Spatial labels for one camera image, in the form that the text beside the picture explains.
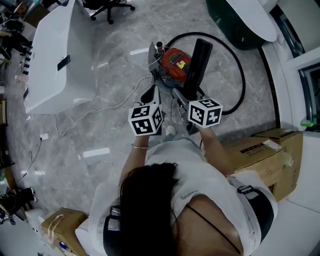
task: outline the bracelet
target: bracelet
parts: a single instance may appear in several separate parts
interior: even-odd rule
[[[131,144],[131,146],[134,149],[139,149],[139,150],[146,150],[149,146],[135,146],[134,144]]]

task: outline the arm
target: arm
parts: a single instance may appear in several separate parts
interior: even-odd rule
[[[198,127],[198,129],[201,134],[208,163],[226,177],[234,174],[235,171],[231,164],[231,160],[212,129],[210,127]]]
[[[149,137],[149,135],[138,136],[135,138],[133,145],[136,147],[147,147],[149,144]],[[145,165],[147,150],[147,148],[141,149],[132,147],[131,152],[122,169],[120,180],[133,169]]]

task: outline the office chair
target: office chair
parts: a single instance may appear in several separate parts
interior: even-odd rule
[[[120,3],[121,0],[106,0],[105,3],[101,3],[101,1],[87,1],[87,3],[83,3],[83,7],[89,8],[90,10],[98,10],[92,16],[91,20],[96,20],[96,15],[103,12],[107,9],[107,20],[109,24],[113,24],[114,21],[111,19],[111,8],[112,7],[130,7],[131,11],[134,11],[136,8],[131,4]]]

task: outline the electrical outlet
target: electrical outlet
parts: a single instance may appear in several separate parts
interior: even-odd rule
[[[49,139],[49,133],[48,132],[41,133],[40,134],[40,139],[43,140],[43,141]]]

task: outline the cardboard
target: cardboard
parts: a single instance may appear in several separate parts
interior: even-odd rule
[[[64,215],[64,218],[54,229],[55,239],[53,244],[63,252],[62,248],[59,246],[59,242],[64,243],[72,252],[77,256],[87,256],[85,250],[80,245],[77,237],[76,237],[76,229],[80,226],[82,222],[87,219],[87,216],[82,211],[71,210],[67,208],[60,208],[54,214],[52,214],[49,218],[47,218],[42,224],[42,230],[45,234],[48,234],[48,228],[51,222],[58,215]],[[50,235],[52,233],[52,229],[57,222],[55,221],[50,227]]]
[[[272,193],[275,199],[280,201],[294,191],[297,186],[302,160],[303,133],[290,129],[274,128],[256,133],[253,136],[272,139],[284,147],[284,152],[292,157],[292,165],[284,166],[281,179],[273,186]]]
[[[264,137],[248,137],[223,145],[230,156],[234,171],[256,171],[269,187],[282,176],[284,149]]]

